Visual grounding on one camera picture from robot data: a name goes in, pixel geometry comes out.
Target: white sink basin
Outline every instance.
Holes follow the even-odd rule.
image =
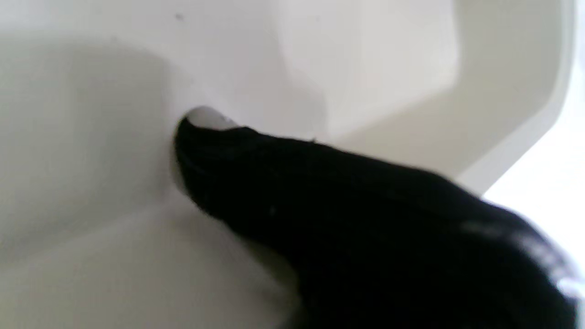
[[[482,193],[558,115],[573,7],[0,0],[0,327],[285,322],[290,273],[171,184],[178,119],[210,105]]]

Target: white plastic surface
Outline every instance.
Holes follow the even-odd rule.
[[[573,1],[0,0],[0,327],[270,328],[298,301],[170,183],[190,108],[485,191],[554,123]]]

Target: gloved hand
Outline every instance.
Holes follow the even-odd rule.
[[[577,328],[562,251],[437,174],[187,118],[175,152],[201,209],[289,261],[315,327]]]

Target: white bathtub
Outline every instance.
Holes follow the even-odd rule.
[[[290,271],[172,185],[177,120],[211,105],[483,193],[559,113],[573,7],[0,0],[0,327],[285,323]]]

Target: black glove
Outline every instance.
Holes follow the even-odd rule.
[[[187,119],[175,138],[190,197],[289,261],[317,328],[577,328],[561,251],[436,174]]]

